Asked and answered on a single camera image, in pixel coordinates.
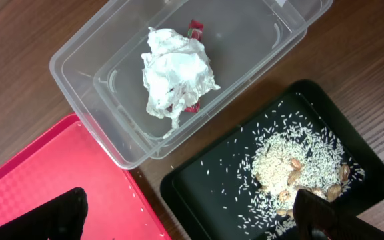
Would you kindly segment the white paper napkin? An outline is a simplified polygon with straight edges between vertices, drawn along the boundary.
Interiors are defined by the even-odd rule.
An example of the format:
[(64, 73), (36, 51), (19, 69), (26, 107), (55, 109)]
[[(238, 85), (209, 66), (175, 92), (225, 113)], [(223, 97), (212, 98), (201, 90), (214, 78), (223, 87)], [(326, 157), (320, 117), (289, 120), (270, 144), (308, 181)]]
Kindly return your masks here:
[(150, 27), (147, 44), (151, 51), (141, 55), (143, 85), (149, 93), (146, 111), (171, 120), (171, 129), (163, 136), (166, 139), (179, 128), (179, 116), (186, 108), (220, 86), (199, 40), (184, 37), (174, 29)]

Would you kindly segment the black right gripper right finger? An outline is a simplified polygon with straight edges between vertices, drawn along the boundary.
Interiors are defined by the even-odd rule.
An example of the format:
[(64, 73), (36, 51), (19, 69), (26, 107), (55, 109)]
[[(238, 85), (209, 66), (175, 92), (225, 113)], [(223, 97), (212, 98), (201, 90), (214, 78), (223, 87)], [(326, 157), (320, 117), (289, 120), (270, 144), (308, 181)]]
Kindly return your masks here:
[(384, 240), (384, 231), (337, 210), (308, 190), (298, 190), (293, 217), (300, 239)]

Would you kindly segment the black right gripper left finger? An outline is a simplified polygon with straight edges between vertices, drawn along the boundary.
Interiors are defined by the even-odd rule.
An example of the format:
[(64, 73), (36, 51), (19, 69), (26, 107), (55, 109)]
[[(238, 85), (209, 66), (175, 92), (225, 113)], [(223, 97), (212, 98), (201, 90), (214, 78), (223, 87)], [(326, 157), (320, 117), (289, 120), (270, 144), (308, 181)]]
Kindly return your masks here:
[(76, 187), (0, 226), (0, 240), (80, 240), (87, 214), (87, 194)]

